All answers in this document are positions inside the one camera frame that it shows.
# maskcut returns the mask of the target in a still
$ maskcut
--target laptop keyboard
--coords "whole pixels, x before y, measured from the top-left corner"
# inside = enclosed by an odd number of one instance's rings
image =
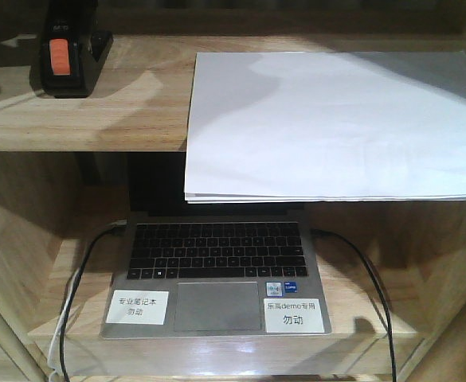
[[[307,276],[297,223],[137,224],[127,279]]]

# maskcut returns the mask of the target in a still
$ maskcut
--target paper stack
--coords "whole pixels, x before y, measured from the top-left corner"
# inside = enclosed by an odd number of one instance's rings
[[[466,199],[466,54],[199,53],[186,199]]]

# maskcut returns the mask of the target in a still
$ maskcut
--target wooden cabinet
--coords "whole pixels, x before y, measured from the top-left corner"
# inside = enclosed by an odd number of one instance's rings
[[[95,91],[52,99],[31,68],[37,41],[28,32],[37,32],[33,20],[43,14],[19,17],[22,34],[0,44],[0,353],[28,380],[48,373],[48,343],[85,240],[127,215],[126,189],[83,187],[72,152],[185,150],[196,52],[466,51],[466,5],[452,0],[411,12],[104,6],[100,24],[115,42]],[[400,380],[440,375],[450,364],[437,346],[466,349],[466,201],[313,203],[307,211],[316,227],[347,236],[377,264],[391,298]],[[74,375],[389,378],[380,303],[339,242],[315,242],[330,336],[104,341],[100,323],[120,245],[100,243],[76,296],[67,342]],[[466,363],[466,355],[452,359]]]

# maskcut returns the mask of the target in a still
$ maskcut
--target laptop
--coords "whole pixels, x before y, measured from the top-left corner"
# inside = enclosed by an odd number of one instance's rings
[[[127,161],[131,215],[103,338],[331,332],[301,205],[188,205],[185,153]]]

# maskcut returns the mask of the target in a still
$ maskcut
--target sticker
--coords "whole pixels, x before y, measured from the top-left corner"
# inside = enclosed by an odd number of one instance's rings
[[[324,333],[317,298],[265,298],[266,333]]]
[[[163,325],[169,292],[116,290],[105,322],[108,324]]]
[[[282,297],[282,283],[266,283],[268,297]]]
[[[296,293],[298,287],[296,286],[296,281],[286,281],[284,283],[284,292],[286,293]]]

